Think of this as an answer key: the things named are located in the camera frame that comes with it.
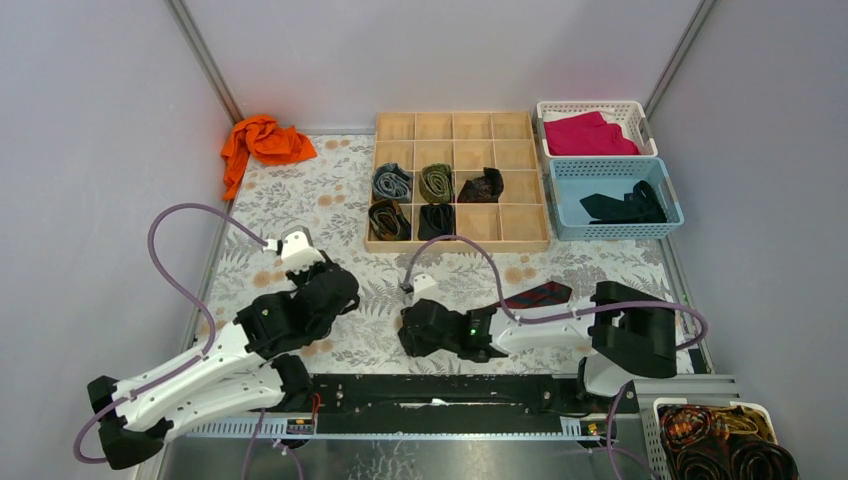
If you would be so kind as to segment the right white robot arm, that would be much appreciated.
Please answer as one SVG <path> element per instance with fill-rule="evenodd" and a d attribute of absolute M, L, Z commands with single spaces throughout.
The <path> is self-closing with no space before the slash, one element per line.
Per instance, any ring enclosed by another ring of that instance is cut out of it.
<path fill-rule="evenodd" d="M 672 304 L 626 285 L 602 281 L 589 297 L 551 282 L 464 312 L 436 301 L 435 284 L 415 278 L 398 337 L 410 357 L 447 351 L 476 363 L 530 350 L 586 346 L 573 386 L 575 402 L 597 412 L 626 383 L 677 373 Z"/>

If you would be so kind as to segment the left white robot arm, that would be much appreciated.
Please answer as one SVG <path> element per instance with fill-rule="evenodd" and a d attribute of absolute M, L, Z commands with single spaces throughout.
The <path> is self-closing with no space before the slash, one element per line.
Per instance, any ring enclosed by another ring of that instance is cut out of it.
<path fill-rule="evenodd" d="M 126 469 L 167 443 L 251 410 L 297 411 L 314 391 L 298 351 L 359 306 L 359 283 L 335 262 L 290 275 L 295 287 L 258 296 L 213 341 L 137 377 L 87 386 L 103 462 Z"/>

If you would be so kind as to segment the red navy striped tie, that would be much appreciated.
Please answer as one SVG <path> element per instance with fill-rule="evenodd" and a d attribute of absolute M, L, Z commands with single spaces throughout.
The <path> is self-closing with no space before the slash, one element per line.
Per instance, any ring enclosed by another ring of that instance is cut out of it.
<path fill-rule="evenodd" d="M 570 301 L 571 295 L 571 287 L 556 281 L 548 281 L 506 298 L 505 303 L 510 310 L 521 311 L 565 304 Z"/>

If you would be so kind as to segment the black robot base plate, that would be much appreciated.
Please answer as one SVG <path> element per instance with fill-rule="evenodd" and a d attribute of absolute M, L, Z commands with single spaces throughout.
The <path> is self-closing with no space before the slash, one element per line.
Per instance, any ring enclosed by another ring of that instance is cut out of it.
<path fill-rule="evenodd" d="M 325 414 L 486 408 L 605 419 L 614 404 L 610 397 L 587 393 L 573 375 L 315 374 L 311 382 L 308 392 L 271 413 L 303 414 L 317 422 Z"/>

